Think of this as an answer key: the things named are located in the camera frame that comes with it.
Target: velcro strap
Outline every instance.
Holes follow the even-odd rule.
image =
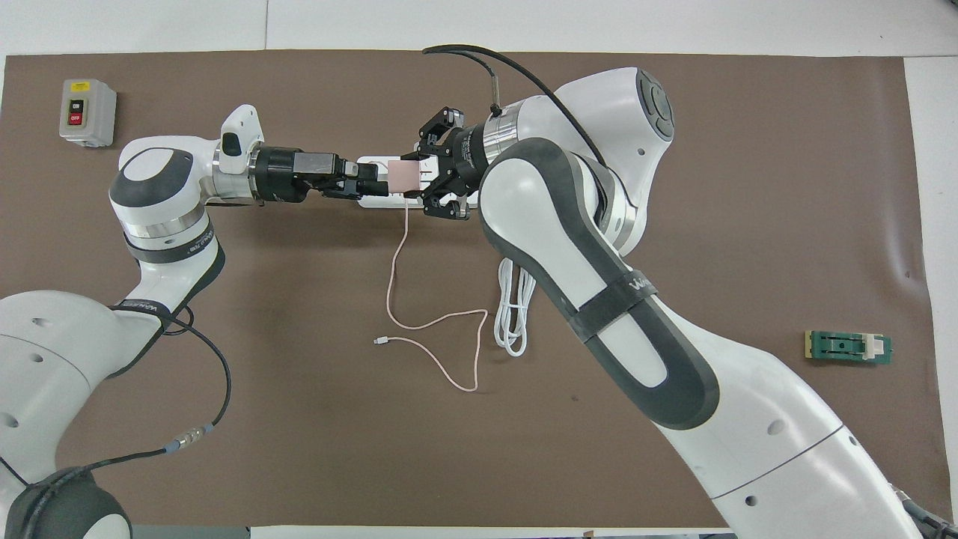
[[[586,342],[616,318],[657,292],[649,279],[641,271],[634,269],[586,301],[582,308],[569,318],[569,325],[579,340]]]

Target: white power strip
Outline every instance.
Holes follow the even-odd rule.
[[[385,181],[387,170],[386,165],[389,161],[399,160],[398,155],[363,155],[359,157],[357,163],[375,163],[379,168],[379,181]],[[429,157],[424,161],[420,161],[420,188],[425,189],[429,182],[433,179],[436,179],[436,176],[439,174],[438,171],[439,164],[437,163],[436,157]],[[442,198],[441,202],[443,204],[454,200],[455,195],[446,195]],[[479,193],[473,193],[468,198],[469,207],[475,208],[479,206]],[[363,197],[359,199],[359,205],[364,208],[397,208],[402,209],[405,206],[405,197],[402,194],[395,193],[388,197]],[[410,199],[409,200],[410,208],[422,208],[422,199]]]

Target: power switch box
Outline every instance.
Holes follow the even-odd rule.
[[[60,136],[81,146],[113,144],[117,93],[96,79],[63,82],[60,100]]]

